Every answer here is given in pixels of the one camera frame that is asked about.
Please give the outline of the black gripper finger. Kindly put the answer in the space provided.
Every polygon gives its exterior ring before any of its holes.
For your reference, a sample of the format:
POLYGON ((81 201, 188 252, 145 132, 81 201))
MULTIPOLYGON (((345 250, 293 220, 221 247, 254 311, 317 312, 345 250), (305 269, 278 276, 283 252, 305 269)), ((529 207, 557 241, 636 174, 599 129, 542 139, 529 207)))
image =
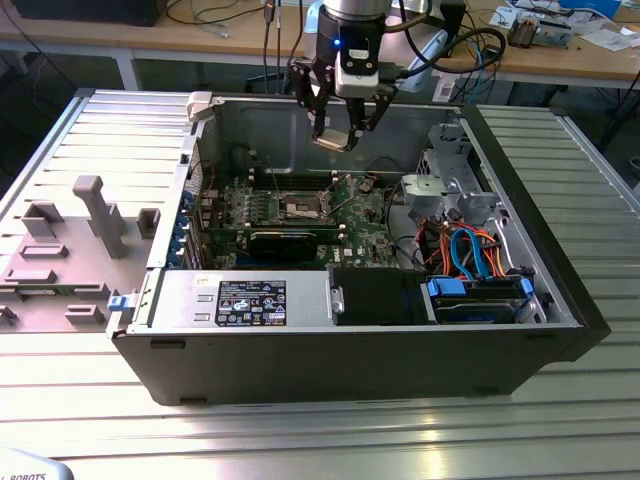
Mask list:
POLYGON ((349 98, 346 107, 349 114, 350 128, 347 137, 346 150, 351 151, 357 145, 365 131, 373 131, 382 119, 388 107, 394 100, 398 88, 395 85, 383 85, 378 89, 371 100, 375 108, 370 115, 365 112, 365 100, 349 98))
POLYGON ((298 105, 311 115, 312 138, 317 140, 324 133, 326 106, 334 93, 334 67, 321 59, 295 61, 289 66, 289 76, 298 105))

